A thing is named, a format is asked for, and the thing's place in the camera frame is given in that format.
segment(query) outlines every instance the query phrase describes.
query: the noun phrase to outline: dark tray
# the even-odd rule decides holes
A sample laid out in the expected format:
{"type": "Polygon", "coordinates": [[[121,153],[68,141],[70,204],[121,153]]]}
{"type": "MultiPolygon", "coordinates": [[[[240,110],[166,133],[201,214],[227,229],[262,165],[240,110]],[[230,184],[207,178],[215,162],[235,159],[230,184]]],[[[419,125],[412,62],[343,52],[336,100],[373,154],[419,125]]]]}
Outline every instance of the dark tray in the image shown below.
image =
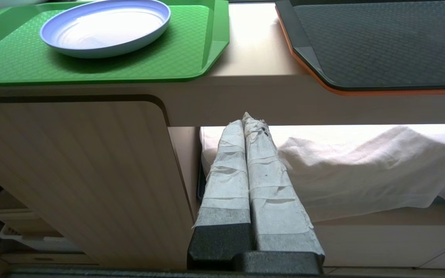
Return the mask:
{"type": "Polygon", "coordinates": [[[445,93],[445,0],[276,2],[293,56],[341,95],[445,93]]]}

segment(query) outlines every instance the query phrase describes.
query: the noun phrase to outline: tray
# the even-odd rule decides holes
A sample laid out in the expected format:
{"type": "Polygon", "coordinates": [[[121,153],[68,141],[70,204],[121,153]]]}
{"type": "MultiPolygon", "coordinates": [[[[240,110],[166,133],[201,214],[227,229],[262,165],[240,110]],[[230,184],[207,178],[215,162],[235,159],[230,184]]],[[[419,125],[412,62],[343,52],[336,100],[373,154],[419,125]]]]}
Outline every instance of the tray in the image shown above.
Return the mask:
{"type": "Polygon", "coordinates": [[[104,59],[67,57],[39,37],[42,25],[84,2],[0,10],[0,86],[189,81],[209,70],[229,43],[225,0],[163,0],[172,12],[152,44],[104,59]]]}
{"type": "Polygon", "coordinates": [[[445,93],[445,0],[276,2],[292,55],[339,95],[445,93]]]}

